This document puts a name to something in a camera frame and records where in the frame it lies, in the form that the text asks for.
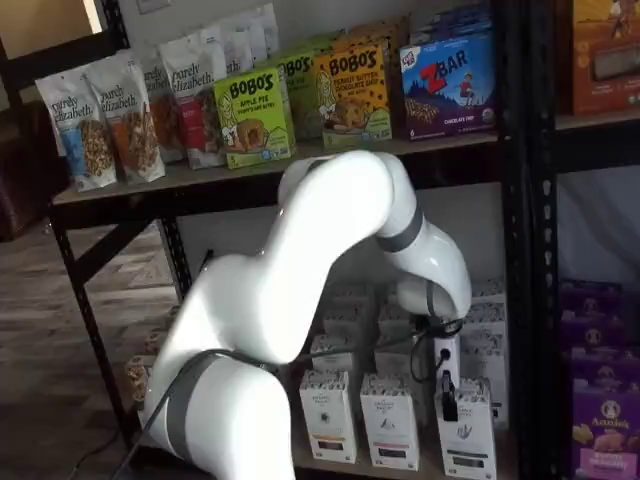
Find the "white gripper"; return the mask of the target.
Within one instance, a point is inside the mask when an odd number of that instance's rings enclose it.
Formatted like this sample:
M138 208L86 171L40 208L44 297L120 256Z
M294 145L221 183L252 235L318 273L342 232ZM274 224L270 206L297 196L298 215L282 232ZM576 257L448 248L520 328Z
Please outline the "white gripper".
M458 421L458 406L452 386L460 386L460 337L458 334L434 339L436 383L441 396L443 420Z

